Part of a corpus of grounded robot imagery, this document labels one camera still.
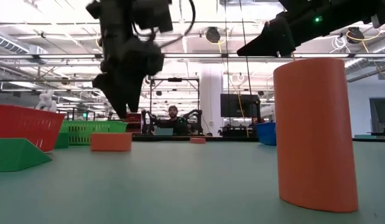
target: white robot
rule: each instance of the white robot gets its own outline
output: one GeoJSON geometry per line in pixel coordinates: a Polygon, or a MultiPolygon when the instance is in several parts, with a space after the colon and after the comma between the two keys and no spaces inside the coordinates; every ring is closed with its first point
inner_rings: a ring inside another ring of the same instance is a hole
{"type": "Polygon", "coordinates": [[[53,90],[44,90],[39,95],[39,104],[36,106],[36,109],[56,112],[57,103],[54,100],[52,100],[53,94],[54,94],[53,90]]]}

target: green plastic basket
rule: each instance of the green plastic basket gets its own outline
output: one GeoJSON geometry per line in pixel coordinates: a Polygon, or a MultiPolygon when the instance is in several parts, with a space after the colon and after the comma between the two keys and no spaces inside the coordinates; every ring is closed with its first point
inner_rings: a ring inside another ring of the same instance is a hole
{"type": "Polygon", "coordinates": [[[119,121],[64,121],[61,132],[68,131],[69,145],[88,146],[92,133],[125,133],[127,125],[119,121]]]}
{"type": "Polygon", "coordinates": [[[55,142],[54,149],[67,149],[69,147],[69,133],[60,131],[55,142]]]}

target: blue container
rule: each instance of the blue container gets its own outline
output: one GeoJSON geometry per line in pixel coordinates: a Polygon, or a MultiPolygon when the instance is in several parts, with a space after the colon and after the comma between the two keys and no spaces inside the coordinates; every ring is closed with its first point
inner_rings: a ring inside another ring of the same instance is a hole
{"type": "Polygon", "coordinates": [[[275,122],[256,124],[256,130],[261,144],[277,145],[275,122]]]}

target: white column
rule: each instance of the white column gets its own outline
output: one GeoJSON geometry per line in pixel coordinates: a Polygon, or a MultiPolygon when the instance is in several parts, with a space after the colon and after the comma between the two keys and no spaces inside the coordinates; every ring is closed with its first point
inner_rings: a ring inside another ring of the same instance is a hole
{"type": "Polygon", "coordinates": [[[223,126],[223,118],[220,115],[223,70],[222,64],[203,64],[200,74],[199,100],[202,110],[202,128],[204,133],[210,132],[213,136],[218,136],[218,130],[223,126]]]}

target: black monitor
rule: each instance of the black monitor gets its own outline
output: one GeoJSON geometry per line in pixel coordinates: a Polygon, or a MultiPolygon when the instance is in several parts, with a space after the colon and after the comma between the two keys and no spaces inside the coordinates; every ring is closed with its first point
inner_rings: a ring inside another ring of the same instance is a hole
{"type": "Polygon", "coordinates": [[[376,111],[378,112],[379,121],[381,124],[385,124],[385,99],[374,102],[376,111]]]}
{"type": "Polygon", "coordinates": [[[221,117],[223,118],[255,118],[257,117],[257,95],[240,95],[241,105],[237,94],[221,94],[221,117]]]}

